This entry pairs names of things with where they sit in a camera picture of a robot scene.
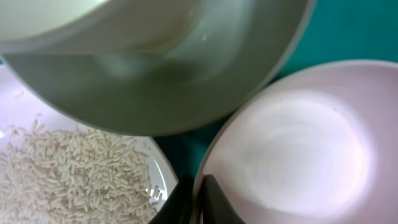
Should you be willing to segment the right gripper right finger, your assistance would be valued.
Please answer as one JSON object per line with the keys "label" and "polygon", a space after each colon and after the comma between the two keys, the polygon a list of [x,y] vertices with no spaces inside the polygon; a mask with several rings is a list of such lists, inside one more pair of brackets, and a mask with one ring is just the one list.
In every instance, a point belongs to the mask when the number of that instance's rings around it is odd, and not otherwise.
{"label": "right gripper right finger", "polygon": [[203,224],[245,224],[211,174],[203,178],[200,199]]}

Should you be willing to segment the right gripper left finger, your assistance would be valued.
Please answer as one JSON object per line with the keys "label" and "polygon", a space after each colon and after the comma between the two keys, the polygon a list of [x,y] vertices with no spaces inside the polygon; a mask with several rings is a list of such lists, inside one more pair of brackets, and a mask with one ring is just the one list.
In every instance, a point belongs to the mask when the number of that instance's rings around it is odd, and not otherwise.
{"label": "right gripper left finger", "polygon": [[194,179],[189,175],[180,179],[149,224],[189,224],[192,213],[193,185]]}

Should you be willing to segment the small pink bowl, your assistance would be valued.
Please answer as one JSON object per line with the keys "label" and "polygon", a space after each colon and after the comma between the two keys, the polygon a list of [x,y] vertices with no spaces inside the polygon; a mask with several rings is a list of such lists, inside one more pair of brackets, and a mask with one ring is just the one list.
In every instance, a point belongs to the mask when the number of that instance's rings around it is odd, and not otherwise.
{"label": "small pink bowl", "polygon": [[397,222],[397,64],[324,63],[244,104],[210,144],[212,175],[246,223]]}

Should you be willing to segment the grey bowl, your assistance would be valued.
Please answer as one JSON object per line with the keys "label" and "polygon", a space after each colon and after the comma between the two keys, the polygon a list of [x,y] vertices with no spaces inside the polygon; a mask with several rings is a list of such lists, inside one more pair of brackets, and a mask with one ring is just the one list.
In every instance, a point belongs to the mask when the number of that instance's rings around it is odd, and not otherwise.
{"label": "grey bowl", "polygon": [[315,1],[206,1],[192,31],[163,53],[4,55],[59,113],[105,131],[162,136],[220,119],[289,59]]}

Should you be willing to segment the white paper cup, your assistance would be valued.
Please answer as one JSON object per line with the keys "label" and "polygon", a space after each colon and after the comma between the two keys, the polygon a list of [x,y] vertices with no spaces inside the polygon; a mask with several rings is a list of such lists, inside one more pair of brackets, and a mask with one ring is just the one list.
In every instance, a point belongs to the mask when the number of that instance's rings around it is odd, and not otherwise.
{"label": "white paper cup", "polygon": [[156,51],[178,42],[198,0],[1,0],[2,54]]}

